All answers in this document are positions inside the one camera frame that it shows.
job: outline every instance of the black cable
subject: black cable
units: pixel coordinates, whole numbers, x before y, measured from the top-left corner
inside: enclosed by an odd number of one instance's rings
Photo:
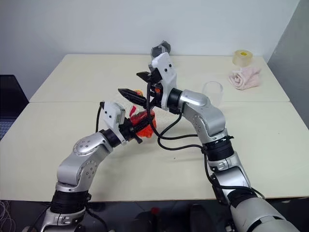
[[[178,150],[182,150],[182,149],[190,148],[190,147],[198,147],[198,148],[202,149],[203,147],[200,146],[200,145],[197,145],[197,144],[191,144],[191,145],[180,146],[180,147],[167,147],[167,146],[164,146],[161,143],[161,137],[163,136],[163,134],[165,134],[169,129],[171,129],[173,126],[175,126],[180,121],[180,119],[182,118],[182,114],[183,114],[183,109],[181,109],[178,119],[176,121],[174,121],[172,124],[170,124],[168,127],[166,127],[160,133],[160,137],[158,136],[158,139],[157,139],[157,142],[158,142],[159,146],[162,147],[165,150],[168,150],[168,151],[178,151]]]
[[[27,232],[31,232],[33,230],[33,228],[35,228],[35,224],[37,224],[37,222],[39,221],[39,219],[42,217],[42,215],[47,211],[47,209],[49,208],[49,206],[47,206],[42,212],[40,212],[40,214],[37,216],[37,218],[34,220],[34,222],[32,223],[32,225],[29,226]]]
[[[96,215],[95,213],[91,212],[91,211],[89,210],[88,207],[86,207],[86,212],[87,212],[91,217],[93,217],[93,218],[95,218],[96,220],[98,220],[99,222],[101,222],[102,225],[103,225],[103,227],[104,227],[104,232],[108,232],[107,225],[106,225],[105,221],[104,221],[102,218],[100,218],[100,217],[99,217],[98,215]]]
[[[100,104],[100,106],[98,107],[98,113],[97,113],[96,133],[98,132],[98,120],[99,120],[99,118],[100,118],[101,109],[102,109],[102,106],[101,106],[101,104]]]
[[[186,135],[181,135],[181,136],[177,136],[177,137],[164,137],[164,136],[160,135],[160,133],[155,129],[155,126],[153,124],[153,120],[151,118],[151,113],[150,113],[150,87],[151,87],[151,83],[148,82],[148,84],[147,84],[147,98],[146,98],[146,112],[147,112],[147,117],[148,117],[151,129],[154,131],[156,136],[160,137],[160,139],[165,139],[165,140],[176,140],[176,139],[183,139],[183,138],[188,138],[188,137],[197,137],[197,134],[186,134]],[[179,122],[181,116],[182,116],[182,114],[180,113],[180,116],[175,121],[176,123]]]
[[[207,179],[209,180],[209,182],[214,185],[215,187],[219,188],[219,189],[241,189],[241,190],[247,190],[247,191],[250,191],[250,192],[256,192],[258,195],[260,195],[263,199],[265,199],[265,196],[260,193],[259,191],[255,190],[254,188],[248,188],[248,187],[245,187],[245,186],[224,186],[224,185],[220,185],[218,183],[216,183],[212,178],[211,176],[209,175],[209,171],[208,171],[208,168],[207,168],[207,157],[206,155],[204,154],[204,167],[205,167],[205,172],[206,172],[206,176],[207,176]]]

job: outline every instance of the orange object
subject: orange object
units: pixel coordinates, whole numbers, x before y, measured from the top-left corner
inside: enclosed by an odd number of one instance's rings
[[[141,91],[140,89],[136,89],[134,90],[138,95],[140,96],[144,96],[143,91]]]
[[[155,116],[155,112],[152,110],[150,112],[151,116]],[[143,112],[139,112],[136,115],[133,115],[130,120],[133,124],[133,126],[136,126],[141,120],[145,119],[147,117],[147,112],[143,111]],[[153,118],[153,124],[154,127],[156,128],[156,121],[155,121],[155,117]],[[148,125],[147,127],[145,127],[144,129],[140,130],[139,132],[136,133],[136,135],[138,137],[146,137],[146,138],[151,138],[152,134],[154,133],[153,129],[151,128],[150,125]]]

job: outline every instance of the white wall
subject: white wall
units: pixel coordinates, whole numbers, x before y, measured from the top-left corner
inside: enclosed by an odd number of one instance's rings
[[[271,56],[299,0],[0,0],[0,74],[30,98],[67,53]]]

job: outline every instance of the wall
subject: wall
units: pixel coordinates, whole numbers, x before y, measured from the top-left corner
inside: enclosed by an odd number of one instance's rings
[[[301,0],[268,65],[309,128],[309,0]]]
[[[176,55],[266,60],[299,0],[0,0],[0,74],[28,98],[67,53],[148,54],[163,39]]]

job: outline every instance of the red object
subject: red object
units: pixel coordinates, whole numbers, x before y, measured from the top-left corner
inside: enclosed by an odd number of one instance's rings
[[[131,117],[132,116],[132,114],[134,114],[134,112],[137,110],[137,107],[136,106],[132,106],[132,109],[131,109],[131,111],[130,111],[130,114],[129,114],[129,116]]]
[[[159,209],[159,208],[157,208],[157,207],[151,208],[151,213],[152,213],[153,215],[158,215],[159,212],[160,212],[160,209]]]
[[[150,112],[150,114],[151,114],[151,116],[155,116],[155,112],[153,110]],[[130,120],[131,120],[133,126],[136,126],[141,120],[145,119],[146,117],[147,117],[147,112],[143,111],[143,112],[139,112],[138,114],[130,117]],[[155,117],[153,118],[153,124],[154,124],[154,127],[156,128]],[[148,125],[144,129],[137,132],[136,135],[138,137],[151,138],[153,133],[154,133],[153,129],[151,128],[150,125]]]

